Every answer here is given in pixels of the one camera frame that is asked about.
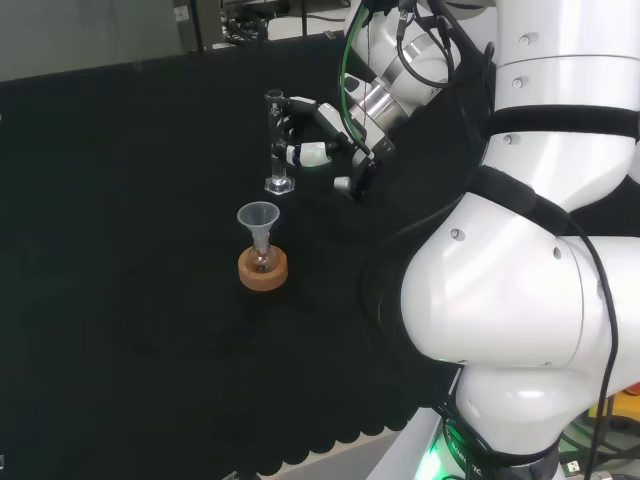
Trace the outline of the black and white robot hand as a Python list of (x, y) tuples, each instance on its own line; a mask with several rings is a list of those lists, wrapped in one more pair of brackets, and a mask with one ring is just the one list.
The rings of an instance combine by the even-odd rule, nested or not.
[[(346, 119), (329, 103), (305, 97), (276, 97), (267, 102), (274, 135), (273, 153), (281, 164), (296, 168), (320, 168), (340, 157), (352, 164), (349, 176), (337, 177), (334, 188), (355, 201), (363, 199), (395, 147), (379, 126), (362, 124), (353, 115)], [(326, 135), (321, 141), (294, 141), (312, 124)]]

